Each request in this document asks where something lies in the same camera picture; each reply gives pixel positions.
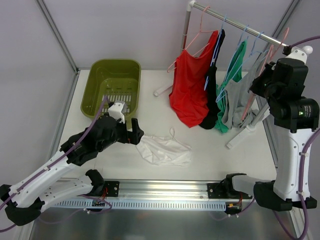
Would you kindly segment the grey tank top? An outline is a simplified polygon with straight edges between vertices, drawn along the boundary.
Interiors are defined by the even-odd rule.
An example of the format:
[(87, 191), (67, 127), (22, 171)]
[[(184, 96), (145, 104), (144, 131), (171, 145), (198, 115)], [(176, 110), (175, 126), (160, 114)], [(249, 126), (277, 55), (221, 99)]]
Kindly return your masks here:
[(249, 93), (249, 88), (252, 85), (253, 80), (255, 79), (256, 71), (265, 59), (264, 55), (261, 55), (258, 60), (254, 63), (254, 65), (251, 67), (251, 69), (248, 71), (248, 73), (245, 76), (242, 76), (242, 80), (239, 81), (239, 88), (238, 88), (238, 93), (239, 93), (239, 98), (236, 102), (236, 108), (233, 113), (232, 117), (232, 128), (244, 128), (247, 125), (249, 125), (253, 119), (256, 117), (258, 114), (257, 109), (252, 109), (251, 107), (249, 108), (247, 112), (247, 116), (245, 117), (244, 120), (241, 120), (243, 112), (245, 110), (245, 107), (247, 105), (247, 102), (250, 97)]

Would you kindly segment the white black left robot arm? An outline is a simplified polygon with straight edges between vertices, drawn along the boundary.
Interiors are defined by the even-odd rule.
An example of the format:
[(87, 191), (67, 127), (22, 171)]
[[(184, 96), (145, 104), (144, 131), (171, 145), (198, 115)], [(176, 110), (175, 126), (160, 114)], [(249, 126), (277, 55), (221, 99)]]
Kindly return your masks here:
[(14, 185), (0, 187), (0, 207), (14, 226), (24, 226), (51, 206), (74, 196), (98, 196), (105, 180), (98, 170), (90, 169), (83, 176), (56, 185), (65, 174), (78, 170), (84, 163), (114, 143), (137, 145), (144, 131), (136, 118), (132, 130), (108, 114), (94, 120), (84, 131), (72, 135), (43, 166)]

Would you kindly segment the white tank top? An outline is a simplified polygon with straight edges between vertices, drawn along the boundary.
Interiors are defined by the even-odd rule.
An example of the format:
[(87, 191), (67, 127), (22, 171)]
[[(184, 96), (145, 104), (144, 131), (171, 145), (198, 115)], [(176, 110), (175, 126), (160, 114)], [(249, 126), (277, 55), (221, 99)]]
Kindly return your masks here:
[(155, 166), (186, 167), (192, 161), (192, 148), (175, 138), (175, 129), (169, 136), (144, 135), (136, 148), (140, 156)]

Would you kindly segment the pink wire hanger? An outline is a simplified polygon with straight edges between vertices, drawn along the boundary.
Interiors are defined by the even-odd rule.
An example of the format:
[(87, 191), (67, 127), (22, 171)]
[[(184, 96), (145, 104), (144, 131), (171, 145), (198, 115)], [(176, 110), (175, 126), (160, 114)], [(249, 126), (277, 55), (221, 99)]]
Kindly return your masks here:
[[(260, 64), (261, 68), (260, 68), (260, 72), (259, 72), (258, 76), (260, 76), (260, 75), (262, 74), (262, 72), (264, 71), (265, 65), (266, 65), (267, 63), (269, 63), (269, 62), (273, 59), (273, 57), (275, 56), (275, 54), (277, 53), (277, 51), (280, 49), (280, 47), (282, 46), (282, 44), (283, 44), (284, 41), (286, 40), (289, 31), (290, 31), (290, 28), (289, 28), (289, 27), (287, 27), (287, 28), (284, 30), (283, 38), (282, 38), (282, 40), (281, 40), (281, 43), (280, 43), (280, 45), (279, 45), (276, 49), (274, 49), (275, 46), (274, 46), (273, 44), (270, 46), (270, 48), (269, 48), (269, 50), (268, 50), (268, 53), (267, 53), (266, 57), (264, 58), (263, 63)], [(242, 120), (242, 121), (246, 118), (247, 112), (248, 112), (249, 108), (252, 106), (255, 96), (256, 96), (256, 95), (255, 95), (254, 93), (252, 93), (252, 91), (251, 91), (251, 92), (250, 92), (250, 97), (249, 97), (248, 102), (247, 102), (247, 104), (246, 104), (246, 106), (245, 106), (244, 112), (243, 112), (243, 114), (242, 114), (242, 116), (241, 116), (241, 120)]]

